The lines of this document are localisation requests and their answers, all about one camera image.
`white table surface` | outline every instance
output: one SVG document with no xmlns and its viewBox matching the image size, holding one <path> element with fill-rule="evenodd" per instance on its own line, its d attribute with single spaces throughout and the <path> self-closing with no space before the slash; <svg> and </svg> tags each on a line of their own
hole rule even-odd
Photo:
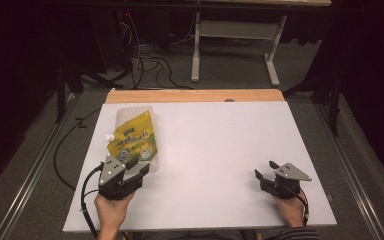
<svg viewBox="0 0 384 240">
<path fill-rule="evenodd" d="M 79 211 L 83 181 L 105 160 L 105 134 L 124 107 L 152 106 L 157 116 L 158 169 L 144 177 L 122 230 L 264 228 L 284 226 L 272 197 L 260 190 L 254 169 L 273 179 L 269 161 L 290 162 L 312 177 L 301 182 L 310 205 L 309 226 L 335 225 L 325 192 L 287 102 L 104 104 L 63 231 L 89 231 Z M 97 189 L 99 173 L 87 191 Z M 86 197 L 99 229 L 93 200 Z"/>
</svg>

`wrist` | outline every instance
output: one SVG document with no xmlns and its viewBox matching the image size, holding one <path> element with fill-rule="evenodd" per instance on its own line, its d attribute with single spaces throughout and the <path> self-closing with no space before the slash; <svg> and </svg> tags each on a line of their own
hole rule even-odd
<svg viewBox="0 0 384 240">
<path fill-rule="evenodd" d="M 98 240 L 115 240 L 117 239 L 118 228 L 114 227 L 101 227 L 99 231 Z"/>
<path fill-rule="evenodd" d="M 297 221 L 288 221 L 288 228 L 299 228 L 299 227 L 305 227 L 304 222 L 302 219 L 297 220 Z"/>
</svg>

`food pouch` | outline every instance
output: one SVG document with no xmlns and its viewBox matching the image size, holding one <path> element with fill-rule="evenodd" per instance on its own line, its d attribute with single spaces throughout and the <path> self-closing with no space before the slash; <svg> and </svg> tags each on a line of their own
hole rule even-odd
<svg viewBox="0 0 384 240">
<path fill-rule="evenodd" d="M 157 154 L 151 113 L 145 111 L 117 127 L 114 141 L 107 148 L 111 156 L 124 164 L 136 157 L 139 163 L 151 161 Z"/>
</svg>

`hand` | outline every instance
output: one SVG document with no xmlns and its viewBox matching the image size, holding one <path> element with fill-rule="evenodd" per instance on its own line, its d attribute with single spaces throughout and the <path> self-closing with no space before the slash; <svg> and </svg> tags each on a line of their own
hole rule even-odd
<svg viewBox="0 0 384 240">
<path fill-rule="evenodd" d="M 118 229 L 126 219 L 127 206 L 134 195 L 133 192 L 123 200 L 108 200 L 100 194 L 96 196 L 95 206 L 101 223 L 98 239 L 116 239 Z"/>
<path fill-rule="evenodd" d="M 304 199 L 304 201 L 307 201 L 302 192 L 299 196 Z M 304 227 L 304 204 L 298 198 L 294 197 L 292 199 L 280 199 L 273 195 L 272 197 L 276 200 L 279 212 L 283 219 L 285 219 L 288 227 Z"/>
</svg>

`black cable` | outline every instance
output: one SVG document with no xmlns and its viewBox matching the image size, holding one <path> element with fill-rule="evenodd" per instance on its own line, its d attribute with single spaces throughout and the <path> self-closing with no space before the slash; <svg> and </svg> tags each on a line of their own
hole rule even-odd
<svg viewBox="0 0 384 240">
<path fill-rule="evenodd" d="M 139 76 L 139 80 L 138 80 L 137 83 L 135 83 L 135 79 L 133 78 L 133 71 L 132 71 L 132 81 L 133 81 L 133 88 L 132 89 L 133 90 L 137 90 L 138 89 L 138 86 L 142 82 L 142 79 L 143 79 L 143 72 L 144 72 L 143 61 L 142 61 L 140 55 L 138 57 L 139 57 L 139 62 L 142 65 L 142 70 L 140 71 L 140 76 Z"/>
<path fill-rule="evenodd" d="M 137 86 L 136 86 L 136 82 L 135 82 L 135 76 L 133 75 L 133 71 L 130 73 L 130 75 L 132 76 L 132 83 L 133 83 L 133 87 L 132 87 L 132 90 L 136 87 L 137 89 Z"/>
<path fill-rule="evenodd" d="M 190 37 L 190 34 L 193 31 L 194 25 L 195 25 L 195 13 L 192 13 L 192 19 L 191 19 L 189 31 L 186 33 L 185 37 L 181 38 L 180 41 L 170 43 L 170 46 L 175 46 L 177 44 L 188 42 L 188 41 L 194 39 L 195 37 Z"/>
<path fill-rule="evenodd" d="M 168 62 L 167 62 L 167 60 L 166 60 L 165 58 L 163 58 L 163 57 L 154 57 L 154 58 L 157 59 L 157 60 L 160 59 L 160 60 L 164 61 L 165 64 L 167 65 L 168 69 L 169 69 L 168 80 L 169 80 L 175 87 L 167 87 L 167 88 L 193 89 L 193 88 L 191 88 L 191 87 L 189 87 L 189 86 L 178 85 L 177 83 L 175 83 L 175 82 L 173 81 L 173 79 L 172 79 L 172 77 L 171 77 L 173 71 L 171 70 L 170 64 L 168 64 Z"/>
<path fill-rule="evenodd" d="M 153 62 L 155 63 L 155 66 L 147 71 L 151 71 L 151 70 L 154 70 L 154 69 L 157 69 L 158 67 L 159 70 L 157 71 L 157 74 L 155 75 L 155 81 L 158 83 L 158 85 L 164 89 L 173 89 L 175 87 L 168 87 L 168 86 L 164 86 L 163 84 L 160 83 L 160 81 L 158 80 L 158 75 L 164 70 L 164 65 L 158 60 L 157 57 L 153 57 L 153 56 L 149 56 L 146 58 L 146 61 L 147 62 Z"/>
<path fill-rule="evenodd" d="M 82 207 L 83 216 L 85 217 L 87 225 L 89 226 L 90 231 L 92 232 L 95 238 L 98 238 L 98 232 L 96 231 L 95 226 L 93 225 L 92 219 L 90 218 L 89 212 L 87 211 L 87 206 L 85 202 L 85 197 L 86 197 L 85 190 L 86 190 L 87 182 L 93 176 L 93 174 L 95 174 L 98 171 L 102 171 L 103 168 L 104 168 L 104 163 L 101 162 L 101 164 L 98 167 L 94 168 L 92 172 L 90 172 L 87 175 L 85 181 L 83 182 L 82 193 L 80 195 L 80 206 Z"/>
<path fill-rule="evenodd" d="M 194 40 L 194 38 L 190 38 L 190 39 L 185 40 L 183 42 L 179 42 L 179 43 L 173 44 L 173 45 L 171 45 L 171 47 L 176 48 L 176 49 L 180 49 L 180 50 L 191 49 L 195 45 L 195 42 L 191 43 L 191 40 Z"/>
<path fill-rule="evenodd" d="M 151 50 L 147 50 L 147 52 L 143 52 L 142 51 L 144 47 L 149 47 L 149 46 L 152 46 Z M 138 55 L 147 55 L 147 54 L 153 53 L 153 52 L 155 52 L 155 47 L 156 46 L 157 45 L 155 43 L 145 43 L 145 44 L 140 44 L 140 46 L 137 45 L 136 46 L 136 51 L 132 54 L 132 57 L 136 57 Z"/>
<path fill-rule="evenodd" d="M 203 51 L 203 52 L 206 52 L 206 53 L 216 53 L 216 52 L 218 52 L 218 51 L 220 51 L 221 49 L 223 49 L 224 48 L 224 46 L 225 46 L 225 41 L 223 41 L 223 40 L 219 40 L 219 41 L 217 41 L 218 39 L 212 39 L 214 42 L 221 42 L 221 46 L 219 46 L 217 49 L 215 49 L 215 50 L 211 50 L 211 51 L 209 51 L 209 50 L 205 50 L 205 49 L 203 49 L 202 47 L 200 47 L 199 48 L 199 50 L 201 50 L 201 51 Z"/>
<path fill-rule="evenodd" d="M 53 157 L 53 165 L 54 165 L 54 170 L 55 170 L 55 173 L 57 174 L 57 177 L 61 180 L 62 183 L 64 183 L 67 187 L 71 188 L 73 191 L 76 190 L 76 188 L 71 185 L 70 183 L 68 183 L 62 176 L 61 174 L 59 173 L 58 171 L 58 167 L 57 167 L 57 153 L 58 153 L 58 150 L 59 148 L 61 147 L 62 143 L 64 142 L 64 140 L 74 131 L 74 129 L 76 129 L 78 126 L 80 126 L 80 124 L 86 120 L 87 118 L 89 118 L 90 116 L 92 116 L 94 113 L 96 113 L 97 111 L 101 110 L 101 108 L 98 108 L 96 110 L 94 110 L 93 112 L 89 113 L 88 115 L 86 115 L 85 117 L 82 118 L 81 121 L 79 121 L 77 124 L 75 124 L 65 135 L 64 137 L 61 139 L 61 141 L 58 143 L 57 147 L 55 148 L 55 151 L 54 151 L 54 157 Z"/>
<path fill-rule="evenodd" d="M 144 72 L 150 72 L 154 69 L 157 69 L 158 66 L 161 65 L 161 63 L 155 59 L 155 57 L 151 56 L 151 55 L 142 55 L 144 57 L 139 57 L 139 60 L 142 62 L 142 63 L 145 63 L 145 62 L 153 62 L 155 63 L 155 66 L 153 66 L 152 68 L 150 69 L 145 69 L 145 66 L 142 64 L 142 68 L 140 69 L 139 66 L 137 67 L 138 70 L 141 70 L 141 71 L 144 71 Z"/>
<path fill-rule="evenodd" d="M 94 193 L 94 192 L 97 192 L 97 191 L 99 191 L 99 189 L 95 189 L 95 190 L 89 191 L 89 192 L 87 192 L 87 193 L 85 194 L 85 197 L 86 197 L 87 195 L 89 195 L 89 194 L 91 194 L 91 193 Z"/>
</svg>

